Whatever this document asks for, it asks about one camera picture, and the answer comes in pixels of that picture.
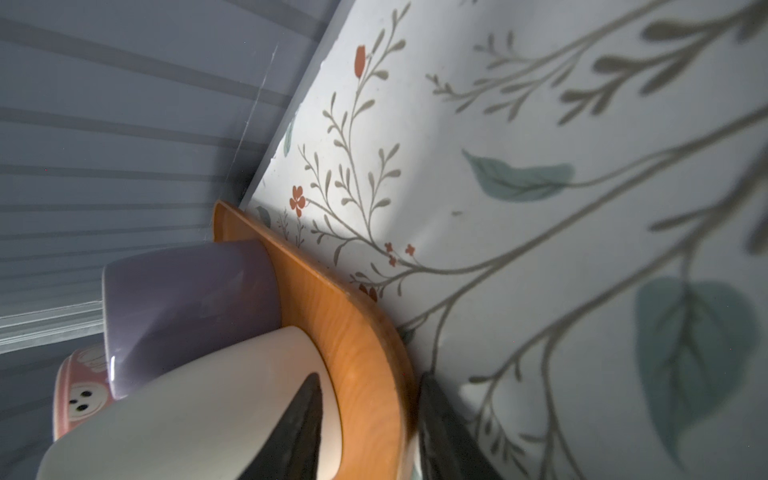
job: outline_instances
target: red tulip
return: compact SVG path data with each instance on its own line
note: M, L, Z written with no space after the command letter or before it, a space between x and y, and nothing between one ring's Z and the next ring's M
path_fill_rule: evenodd
M355 55L355 75L362 77L362 71L366 69L366 46L360 45Z

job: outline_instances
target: floral pattern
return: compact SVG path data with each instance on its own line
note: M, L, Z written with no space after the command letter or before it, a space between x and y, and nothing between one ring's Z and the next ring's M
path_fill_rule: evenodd
M373 3L358 2L351 15L377 12ZM474 4L456 8L502 8ZM713 414L756 414L734 413L731 403L755 381L766 322L755 285L768 282L760 203L768 91L748 80L768 78L744 62L760 61L754 45L765 41L768 0L709 2L705 16L685 5L698 4L639 4L539 56L523 55L519 24L481 22L469 29L481 41L466 51L483 63L451 69L445 58L464 54L429 64L429 49L441 44L422 35L442 31L428 12L447 15L448 7L421 5L413 13L420 23L410 23L407 3L354 55L339 42L328 61L341 73L319 77L310 91L316 110L300 111L308 124L326 122L317 133L296 127L295 140L311 140L295 149L293 167L281 166L300 166L310 183L313 253L392 314L417 367L444 379L506 478L718 478L721 465L749 478L765 466L750 452L724 459L688 434L696 426L735 445L710 426ZM354 24L341 34L354 34L345 37L351 45L368 31ZM413 33L407 49L403 29ZM429 55L403 63L413 44ZM728 69L713 67L726 61L717 48L730 49ZM702 64L718 73L702 75ZM425 84L423 65L431 93L388 86ZM725 72L751 90L728 90L741 83L715 78ZM719 90L706 98L732 102L728 114L695 96L713 85ZM443 103L452 105L440 110ZM634 109L643 113L634 118ZM657 127L664 115L677 119L675 128ZM429 130L434 117L447 134ZM425 154L424 144L438 153ZM439 158L437 168L425 157ZM298 245L302 195L294 187L290 199ZM253 202L268 207L270 190L257 189ZM603 421L614 397L626 407ZM615 425L632 429L631 448L619 446L626 435ZM612 470L595 445L636 468ZM704 457L711 468L692 461Z

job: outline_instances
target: floral tablecloth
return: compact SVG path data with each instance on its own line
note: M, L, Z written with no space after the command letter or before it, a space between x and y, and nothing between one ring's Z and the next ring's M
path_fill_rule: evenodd
M248 204L504 478L768 472L767 0L358 0Z

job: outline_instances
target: small red flower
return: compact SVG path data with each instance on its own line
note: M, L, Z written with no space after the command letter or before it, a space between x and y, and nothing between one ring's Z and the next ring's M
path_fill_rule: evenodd
M301 209L306 206L304 189L301 186L293 186L293 198L290 199L290 209L296 211L296 216L301 218Z
M362 77L362 71L366 69L366 46L360 45L355 54L355 76Z

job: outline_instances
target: purple cup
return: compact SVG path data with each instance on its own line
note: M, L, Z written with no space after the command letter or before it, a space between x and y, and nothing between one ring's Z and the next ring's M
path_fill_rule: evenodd
M206 243L109 263L102 277L112 396L280 328L280 295L259 240Z

